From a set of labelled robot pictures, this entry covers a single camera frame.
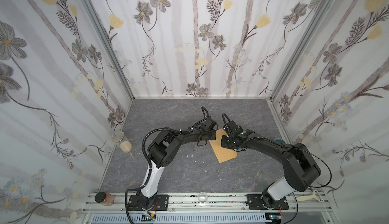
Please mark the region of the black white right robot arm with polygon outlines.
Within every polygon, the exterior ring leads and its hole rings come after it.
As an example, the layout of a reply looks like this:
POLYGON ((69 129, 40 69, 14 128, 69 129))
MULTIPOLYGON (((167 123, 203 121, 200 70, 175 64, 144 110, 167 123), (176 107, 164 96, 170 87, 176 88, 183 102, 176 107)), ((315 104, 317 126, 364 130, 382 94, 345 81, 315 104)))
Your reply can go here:
POLYGON ((278 143, 253 130, 244 130, 225 113, 222 119, 223 129, 227 133, 221 139, 223 148, 236 152, 257 151, 282 164, 284 176, 262 191, 259 204, 264 209, 274 209, 286 196, 304 192, 321 175, 321 169, 315 161, 318 157, 309 152, 304 144, 278 143))

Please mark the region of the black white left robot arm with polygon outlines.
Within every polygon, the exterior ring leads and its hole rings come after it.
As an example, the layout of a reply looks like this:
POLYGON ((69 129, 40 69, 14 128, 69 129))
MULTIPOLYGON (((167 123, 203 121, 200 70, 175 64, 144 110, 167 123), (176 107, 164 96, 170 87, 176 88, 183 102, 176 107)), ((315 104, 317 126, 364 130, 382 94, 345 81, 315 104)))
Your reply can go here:
POLYGON ((176 130, 170 127, 158 128, 149 132, 142 140, 142 153, 147 160, 148 169, 141 186, 127 189, 126 208, 150 210, 156 206, 158 185, 162 173, 174 160, 181 146, 189 143, 207 143, 216 139, 218 124, 209 116, 205 107, 201 107, 203 119, 188 127, 188 130, 176 130))

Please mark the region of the tan paper envelope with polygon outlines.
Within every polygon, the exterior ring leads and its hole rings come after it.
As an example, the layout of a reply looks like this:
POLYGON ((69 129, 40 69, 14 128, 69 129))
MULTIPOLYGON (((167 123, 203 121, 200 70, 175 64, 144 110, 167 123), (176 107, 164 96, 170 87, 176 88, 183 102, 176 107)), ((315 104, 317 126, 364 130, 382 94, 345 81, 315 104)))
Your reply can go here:
POLYGON ((238 156, 237 152, 221 146, 223 136, 227 136, 227 133, 223 129, 219 129, 216 131, 216 139, 210 141, 210 145, 215 153, 218 163, 224 163, 238 156))

